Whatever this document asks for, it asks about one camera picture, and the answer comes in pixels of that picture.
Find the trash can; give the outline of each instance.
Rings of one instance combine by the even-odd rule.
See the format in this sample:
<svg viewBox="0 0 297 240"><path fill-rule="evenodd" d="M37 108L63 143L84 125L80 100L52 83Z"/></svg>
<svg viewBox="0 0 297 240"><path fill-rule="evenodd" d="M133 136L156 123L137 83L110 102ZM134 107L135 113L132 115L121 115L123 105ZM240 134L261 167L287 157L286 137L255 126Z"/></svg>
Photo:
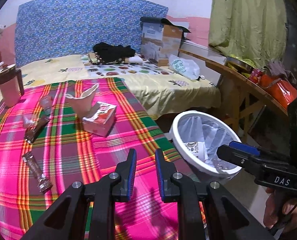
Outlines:
<svg viewBox="0 0 297 240"><path fill-rule="evenodd" d="M224 183L241 170L216 154L219 146L241 140L225 123L209 114L187 111L177 115L170 135L181 156L202 172L199 179Z"/></svg>

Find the red can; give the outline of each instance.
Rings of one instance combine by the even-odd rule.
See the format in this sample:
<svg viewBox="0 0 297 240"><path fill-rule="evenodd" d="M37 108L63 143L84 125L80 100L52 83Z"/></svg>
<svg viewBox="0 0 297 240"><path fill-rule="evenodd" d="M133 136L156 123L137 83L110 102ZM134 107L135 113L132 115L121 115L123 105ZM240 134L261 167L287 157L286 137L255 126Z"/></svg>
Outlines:
<svg viewBox="0 0 297 240"><path fill-rule="evenodd" d="M259 80L261 79L261 76L263 76L263 71L257 69L257 68L254 68L250 77L249 77L249 80L252 81L254 84L258 84L259 83Z"/></svg>

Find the blue patterned board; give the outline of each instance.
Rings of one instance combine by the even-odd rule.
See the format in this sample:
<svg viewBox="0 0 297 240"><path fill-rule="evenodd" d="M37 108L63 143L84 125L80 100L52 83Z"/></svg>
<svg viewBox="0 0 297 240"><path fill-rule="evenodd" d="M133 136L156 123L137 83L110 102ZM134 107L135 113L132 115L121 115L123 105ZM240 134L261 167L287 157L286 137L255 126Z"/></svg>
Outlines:
<svg viewBox="0 0 297 240"><path fill-rule="evenodd" d="M166 17L146 0L33 0L19 6L15 30L18 66L85 54L101 41L140 51L142 16Z"/></svg>

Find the brown wrapper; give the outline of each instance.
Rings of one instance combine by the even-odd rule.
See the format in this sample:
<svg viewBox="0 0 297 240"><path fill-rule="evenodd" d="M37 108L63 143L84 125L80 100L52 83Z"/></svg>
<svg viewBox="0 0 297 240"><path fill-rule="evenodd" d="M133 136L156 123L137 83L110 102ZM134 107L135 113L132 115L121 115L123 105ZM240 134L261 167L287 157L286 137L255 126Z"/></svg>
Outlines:
<svg viewBox="0 0 297 240"><path fill-rule="evenodd" d="M25 141L29 144L32 144L49 121L50 119L46 115L42 115L34 128L26 130L24 136Z"/></svg>
<svg viewBox="0 0 297 240"><path fill-rule="evenodd" d="M22 159L29 166L34 177L37 179L37 187L39 188L40 192L45 193L46 191L48 191L52 187L52 183L48 178L46 178L46 176L38 166L32 152L25 153L22 156Z"/></svg>

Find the plaid tablecloth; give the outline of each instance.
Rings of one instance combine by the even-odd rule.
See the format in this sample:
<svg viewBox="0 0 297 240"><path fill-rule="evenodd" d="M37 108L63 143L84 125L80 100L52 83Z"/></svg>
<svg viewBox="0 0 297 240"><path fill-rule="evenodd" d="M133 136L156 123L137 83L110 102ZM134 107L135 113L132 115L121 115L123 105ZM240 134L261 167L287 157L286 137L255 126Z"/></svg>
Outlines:
<svg viewBox="0 0 297 240"><path fill-rule="evenodd" d="M65 103L66 93L80 96L95 83L99 83L99 89L93 103L103 101L117 106L116 124L107 138L83 131ZM54 98L51 121L30 146L23 140L21 114L43 114L38 102L47 94ZM7 109L0 104L0 232L6 240L20 239L70 184L98 181L113 172L134 148L134 191L130 202L116 204L116 238L176 239L177 205L162 203L158 191L154 152L159 147L179 171L193 175L119 78L67 81L25 90L14 107ZM30 150L53 184L45 195L38 191L36 180L21 159Z"/></svg>

